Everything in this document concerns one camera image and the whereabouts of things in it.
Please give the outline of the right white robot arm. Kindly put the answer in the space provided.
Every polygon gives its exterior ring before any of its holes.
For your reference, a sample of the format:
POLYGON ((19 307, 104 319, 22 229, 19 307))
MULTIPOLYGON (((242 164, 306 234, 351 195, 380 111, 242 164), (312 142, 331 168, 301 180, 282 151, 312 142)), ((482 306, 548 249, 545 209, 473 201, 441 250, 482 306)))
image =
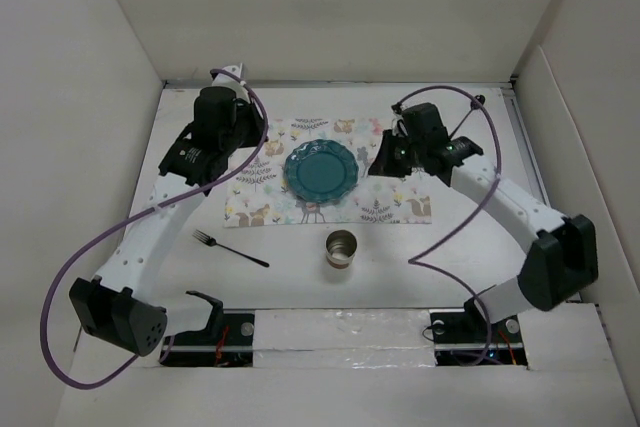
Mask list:
POLYGON ((584 215, 571 218, 539 202, 499 174, 469 138, 449 140, 428 151, 406 136, 385 130, 369 174, 402 178, 414 169, 424 170, 476 202, 526 254, 515 277, 465 304, 462 328, 471 339, 486 340, 500 321, 513 315, 532 309, 548 312, 598 279, 593 222, 584 215))

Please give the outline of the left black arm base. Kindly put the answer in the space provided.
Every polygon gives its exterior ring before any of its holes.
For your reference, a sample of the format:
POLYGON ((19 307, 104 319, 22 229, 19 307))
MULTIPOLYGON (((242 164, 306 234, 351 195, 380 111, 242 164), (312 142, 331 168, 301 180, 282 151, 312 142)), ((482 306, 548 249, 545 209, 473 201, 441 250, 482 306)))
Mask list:
POLYGON ((244 368, 253 365, 256 316, 228 310, 221 300, 190 290, 191 303, 170 309, 169 335, 161 344, 164 367, 244 368))

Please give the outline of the stainless steel cup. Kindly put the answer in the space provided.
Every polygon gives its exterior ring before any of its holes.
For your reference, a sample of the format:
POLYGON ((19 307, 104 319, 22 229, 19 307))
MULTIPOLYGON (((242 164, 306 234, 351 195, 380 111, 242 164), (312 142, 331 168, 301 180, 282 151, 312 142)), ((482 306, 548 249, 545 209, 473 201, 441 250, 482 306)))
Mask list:
POLYGON ((335 269, 346 269, 351 265, 357 247, 357 238, 352 232, 348 230, 333 231, 325 241, 326 260, 335 269))

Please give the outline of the teal scalloped plate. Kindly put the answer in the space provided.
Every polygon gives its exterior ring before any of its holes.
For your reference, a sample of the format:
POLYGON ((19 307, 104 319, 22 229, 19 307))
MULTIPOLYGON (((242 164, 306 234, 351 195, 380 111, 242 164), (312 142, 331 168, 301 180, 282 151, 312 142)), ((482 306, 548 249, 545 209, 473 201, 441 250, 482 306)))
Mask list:
POLYGON ((297 198, 326 204, 352 191, 360 174, 356 157, 348 148, 334 140, 316 139, 292 150, 283 178, 297 198))

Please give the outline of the floral animal print cloth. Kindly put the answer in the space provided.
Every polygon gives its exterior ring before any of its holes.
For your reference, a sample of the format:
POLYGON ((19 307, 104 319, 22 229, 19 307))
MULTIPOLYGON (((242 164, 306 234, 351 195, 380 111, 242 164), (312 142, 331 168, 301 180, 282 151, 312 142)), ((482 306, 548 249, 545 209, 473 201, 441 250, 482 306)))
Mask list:
POLYGON ((377 118, 275 119, 258 156, 226 183, 226 228, 308 223, 429 223, 431 203, 420 172, 404 179, 370 177, 384 126, 377 118), (359 180, 339 200, 314 204, 288 187, 283 170, 293 149, 314 140, 333 140, 354 156, 359 180))

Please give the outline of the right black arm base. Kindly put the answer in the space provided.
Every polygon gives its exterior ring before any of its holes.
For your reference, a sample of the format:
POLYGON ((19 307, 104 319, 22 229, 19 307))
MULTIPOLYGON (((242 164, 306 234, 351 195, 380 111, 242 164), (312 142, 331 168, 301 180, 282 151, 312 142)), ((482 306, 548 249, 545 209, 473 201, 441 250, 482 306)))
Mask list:
POLYGON ((528 365, 520 321, 511 315, 494 323, 487 336, 481 311, 468 300, 461 308, 429 311, 421 336, 431 342, 437 366, 528 365))

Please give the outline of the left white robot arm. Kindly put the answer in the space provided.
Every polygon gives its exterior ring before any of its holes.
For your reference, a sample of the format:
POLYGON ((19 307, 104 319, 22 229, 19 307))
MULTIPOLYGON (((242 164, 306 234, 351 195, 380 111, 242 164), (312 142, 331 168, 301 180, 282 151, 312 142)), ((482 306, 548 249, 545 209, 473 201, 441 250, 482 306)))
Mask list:
POLYGON ((154 286, 184 224, 222 183, 230 157, 264 143, 264 117, 241 72, 239 65, 212 70, 211 85, 194 102, 193 120, 159 164, 142 218, 132 222, 93 279, 77 279, 70 288, 86 334, 140 357, 170 336, 190 332, 208 344, 222 334, 220 301, 191 290, 178 303, 161 302, 154 286))

